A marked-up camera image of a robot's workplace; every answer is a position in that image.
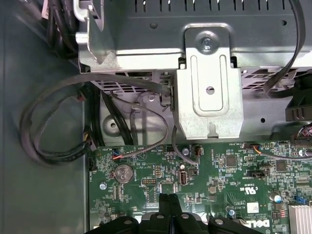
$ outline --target green circuit board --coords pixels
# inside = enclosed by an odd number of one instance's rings
[[[260,156],[246,143],[178,145],[196,166],[184,163],[171,145],[136,157],[113,155],[144,146],[97,149],[89,156],[90,228],[123,215],[140,221],[158,211],[159,193],[176,193],[184,212],[209,217],[235,217],[264,234],[289,234],[288,205],[312,200],[312,161],[275,160]],[[305,146],[262,142],[259,150],[301,156]]]

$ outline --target silver metal housing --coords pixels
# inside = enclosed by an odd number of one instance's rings
[[[82,22],[76,35],[80,71],[172,72],[175,125],[187,139],[239,137],[243,100],[267,98],[262,85],[290,60],[296,43],[288,0],[87,0],[78,8],[74,2]],[[300,2],[309,25],[312,2]],[[309,69],[308,27],[306,34],[293,73],[276,89],[292,87],[292,78]],[[200,48],[206,36],[216,47],[209,52]],[[133,99],[121,84],[111,85]],[[210,87],[212,95],[206,93]]]

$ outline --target capacitor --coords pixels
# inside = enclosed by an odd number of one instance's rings
[[[235,215],[235,210],[233,209],[232,206],[227,206],[225,208],[225,211],[230,215],[230,216],[234,216]]]
[[[282,197],[279,194],[274,193],[274,192],[270,194],[269,198],[270,198],[271,201],[274,201],[276,203],[281,203],[282,202]]]

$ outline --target microchip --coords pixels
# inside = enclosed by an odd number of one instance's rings
[[[287,163],[285,160],[278,160],[276,161],[276,171],[277,172],[284,172],[286,171]]]
[[[210,200],[210,201],[216,201],[216,196],[210,196],[210,197],[209,197],[209,200]]]
[[[210,186],[210,187],[209,187],[209,192],[210,192],[211,194],[215,194],[215,193],[216,193],[216,186]]]
[[[236,167],[236,157],[228,156],[225,158],[227,167]]]
[[[282,210],[284,208],[283,203],[275,203],[275,209]]]

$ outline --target integrated circuit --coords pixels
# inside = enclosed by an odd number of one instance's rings
[[[225,162],[227,167],[236,167],[236,156],[227,156]]]
[[[287,168],[286,160],[277,160],[276,161],[276,171],[277,172],[284,172]]]
[[[215,193],[216,193],[216,186],[210,186],[210,187],[209,187],[209,192],[210,192],[211,194],[215,194]]]

